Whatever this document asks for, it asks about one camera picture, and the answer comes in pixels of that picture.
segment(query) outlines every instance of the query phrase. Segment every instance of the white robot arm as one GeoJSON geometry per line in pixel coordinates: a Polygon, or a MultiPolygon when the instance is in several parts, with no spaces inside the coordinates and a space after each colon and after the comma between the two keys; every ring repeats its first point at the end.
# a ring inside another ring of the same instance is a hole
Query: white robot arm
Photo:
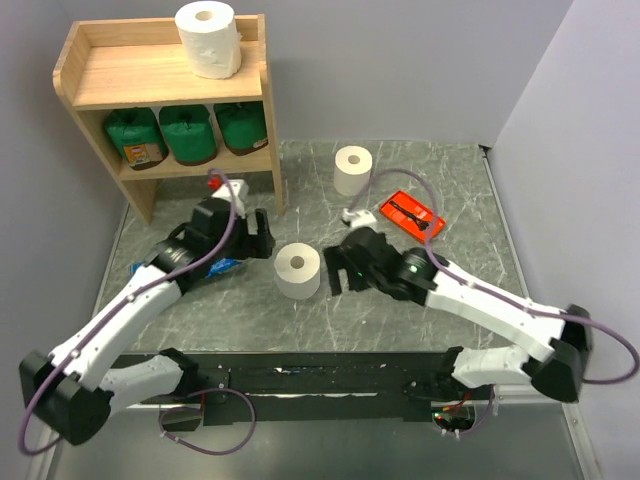
{"type": "MultiPolygon", "coordinates": [[[[346,270],[349,289],[377,288],[396,300],[409,300],[465,318],[513,342],[512,346],[473,350],[456,348],[450,375],[468,388],[488,384],[530,384],[556,400],[577,401],[592,348],[591,331],[564,320],[518,310],[476,286],[490,286],[502,296],[527,305],[528,310],[558,314],[549,307],[493,287],[438,257],[460,280],[438,270],[424,248],[399,253],[389,245],[366,210],[343,213],[350,233],[325,249],[332,294],[342,292],[339,270],[346,270]]],[[[570,306],[569,313],[588,317],[570,306]]]]}
{"type": "Polygon", "coordinates": [[[195,282],[204,278],[210,266],[220,258],[269,258],[275,241],[269,231],[266,212],[255,212],[258,231],[249,234],[244,199],[248,186],[244,180],[232,180],[236,203],[236,221],[229,241],[216,258],[185,275],[164,281],[134,298],[141,286],[203,258],[216,245],[230,214],[231,192],[219,188],[200,202],[191,221],[180,225],[158,243],[116,297],[77,334],[55,347],[48,356],[32,352],[20,364],[25,404],[49,373],[69,357],[54,382],[55,388],[35,413],[73,445],[93,436],[110,415],[129,405],[164,394],[186,395],[193,391],[197,365],[174,349],[160,352],[144,363],[123,369],[110,369],[115,360],[140,335],[147,324],[178,300],[195,282]],[[78,342],[123,299],[129,301],[82,349],[78,342]]]}

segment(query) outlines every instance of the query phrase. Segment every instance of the green container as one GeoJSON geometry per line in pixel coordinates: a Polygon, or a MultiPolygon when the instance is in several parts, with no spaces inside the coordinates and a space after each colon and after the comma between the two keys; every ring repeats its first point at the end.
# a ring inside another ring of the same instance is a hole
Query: green container
{"type": "Polygon", "coordinates": [[[150,108],[114,110],[105,120],[104,128],[122,158],[134,170],[154,167],[169,154],[150,108]]]}
{"type": "Polygon", "coordinates": [[[217,103],[213,111],[224,143],[234,154],[246,155],[267,145],[262,102],[217,103]]]}
{"type": "Polygon", "coordinates": [[[204,105],[163,107],[160,127],[176,161],[182,165],[202,165],[218,153],[209,111],[204,105]]]}

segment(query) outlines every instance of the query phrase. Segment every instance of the white wall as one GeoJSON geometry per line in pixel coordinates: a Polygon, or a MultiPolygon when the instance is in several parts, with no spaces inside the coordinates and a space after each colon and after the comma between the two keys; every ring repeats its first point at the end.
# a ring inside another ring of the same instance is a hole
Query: white wall
{"type": "MultiPolygon", "coordinates": [[[[188,0],[59,0],[74,20],[188,0]]],[[[280,137],[493,145],[571,0],[225,0],[266,13],[280,137]]]]}
{"type": "MultiPolygon", "coordinates": [[[[535,296],[583,305],[637,346],[639,26],[636,0],[576,0],[490,155],[535,296]]],[[[596,341],[589,377],[629,368],[596,341]]],[[[583,393],[606,478],[638,478],[640,381],[583,393]]]]}
{"type": "Polygon", "coordinates": [[[19,479],[18,363],[89,318],[120,193],[58,101],[51,72],[71,22],[49,0],[0,2],[0,465],[19,479]]]}

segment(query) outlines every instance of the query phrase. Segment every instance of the red box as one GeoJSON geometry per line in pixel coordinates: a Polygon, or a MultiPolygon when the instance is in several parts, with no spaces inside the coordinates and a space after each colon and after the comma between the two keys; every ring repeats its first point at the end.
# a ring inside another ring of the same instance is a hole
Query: red box
{"type": "MultiPolygon", "coordinates": [[[[433,212],[403,191],[394,193],[384,202],[380,206],[380,213],[420,243],[424,243],[427,238],[427,230],[433,221],[433,212]]],[[[438,235],[446,224],[441,217],[438,217],[431,238],[438,235]]]]}

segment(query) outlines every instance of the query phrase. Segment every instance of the white toilet paper roll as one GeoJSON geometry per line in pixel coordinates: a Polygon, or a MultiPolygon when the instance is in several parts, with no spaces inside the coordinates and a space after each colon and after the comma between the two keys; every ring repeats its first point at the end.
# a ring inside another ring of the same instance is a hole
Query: white toilet paper roll
{"type": "Polygon", "coordinates": [[[333,185],[338,193],[353,196],[369,181],[373,159],[362,147],[343,147],[336,153],[333,185]]]}
{"type": "Polygon", "coordinates": [[[240,35],[233,8],[222,2],[188,3],[175,22],[193,73],[228,78],[238,71],[240,35]]]}
{"type": "Polygon", "coordinates": [[[294,300],[311,297],[320,287],[320,255],[305,243],[290,243],[278,252],[273,263],[276,284],[294,300]]]}

